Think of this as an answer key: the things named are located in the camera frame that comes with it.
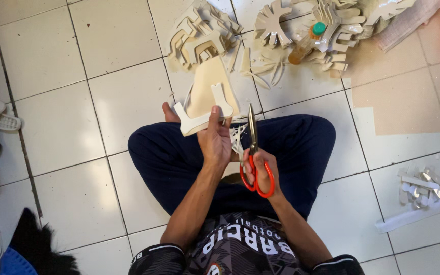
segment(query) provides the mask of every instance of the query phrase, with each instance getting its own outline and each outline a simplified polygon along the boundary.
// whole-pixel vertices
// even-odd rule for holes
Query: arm
[[[203,152],[203,167],[171,216],[160,243],[177,244],[186,250],[205,221],[213,195],[232,152],[229,133],[232,120],[230,118],[222,125],[218,122],[219,117],[219,108],[214,106],[208,129],[197,133],[198,143]]]
[[[248,158],[249,149],[244,152],[244,163],[249,163]],[[270,180],[266,169],[264,168],[264,161],[269,163],[276,181],[274,194],[268,198],[268,200],[274,208],[274,211],[276,211],[276,214],[283,225],[288,242],[295,250],[300,261],[304,265],[313,268],[318,263],[332,259],[324,242],[322,242],[317,233],[313,231],[310,225],[284,197],[283,192],[279,187],[279,174],[278,166],[276,165],[276,157],[259,149],[259,151],[254,154],[254,165],[259,171],[258,183],[261,190],[267,192],[270,187]],[[246,166],[246,171],[249,181],[253,182],[254,175],[252,174],[252,169],[249,165]]]

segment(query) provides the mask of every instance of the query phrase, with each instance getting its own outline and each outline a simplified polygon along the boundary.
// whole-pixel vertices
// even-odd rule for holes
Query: glue bottle
[[[288,61],[293,65],[298,65],[302,59],[311,52],[313,41],[319,40],[320,36],[325,31],[325,24],[318,22],[312,25],[309,29],[309,34],[303,37],[299,42],[296,42],[295,49],[288,56]]]

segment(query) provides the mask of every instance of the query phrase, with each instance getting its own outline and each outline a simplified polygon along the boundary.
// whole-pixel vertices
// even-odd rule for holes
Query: red-handled scissors
[[[254,165],[254,160],[252,158],[254,156],[254,153],[256,153],[258,151],[259,147],[257,144],[256,120],[254,119],[254,111],[252,110],[251,104],[249,104],[249,132],[250,132],[250,139],[251,139],[251,143],[249,146],[249,148],[250,148],[250,150],[249,150],[249,165],[252,168],[252,173],[255,176],[255,180],[252,185],[249,184],[246,176],[244,175],[244,167],[242,167],[242,165],[241,165],[241,178],[249,191],[251,191],[251,192],[257,191],[261,197],[269,198],[274,194],[274,187],[275,187],[274,175],[273,175],[273,171],[271,170],[271,167],[269,166],[269,164],[266,161],[264,161],[264,168],[266,168],[267,174],[269,175],[269,179],[271,180],[271,188],[269,189],[269,192],[267,192],[267,193],[264,193],[263,191],[261,191],[261,189],[259,188],[259,184],[257,183],[258,170],[256,169],[256,166]]]

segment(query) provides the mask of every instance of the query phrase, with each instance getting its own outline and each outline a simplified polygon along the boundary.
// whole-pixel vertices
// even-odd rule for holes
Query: dark pants
[[[294,115],[259,121],[257,130],[259,147],[276,156],[281,190],[307,219],[334,146],[333,125],[318,116]],[[249,147],[247,133],[241,142],[245,149]],[[152,195],[172,215],[203,165],[196,135],[183,137],[179,123],[156,123],[135,131],[128,148]],[[269,201],[257,192],[220,183],[208,217],[240,211],[277,219]]]

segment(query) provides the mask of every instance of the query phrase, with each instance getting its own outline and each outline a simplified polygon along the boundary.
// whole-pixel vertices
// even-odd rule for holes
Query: man
[[[188,137],[167,103],[162,108],[167,122],[138,129],[129,151],[171,218],[160,244],[138,253],[129,275],[363,274],[354,257],[333,258],[306,222],[335,141],[330,122],[295,115],[257,123],[265,149],[254,154],[261,191],[270,188],[264,161],[276,182],[265,199],[241,184],[221,183],[228,163],[239,160],[231,150],[231,119],[218,122],[218,106],[208,129]],[[241,142],[249,147],[247,134]],[[251,167],[245,169],[253,182]]]

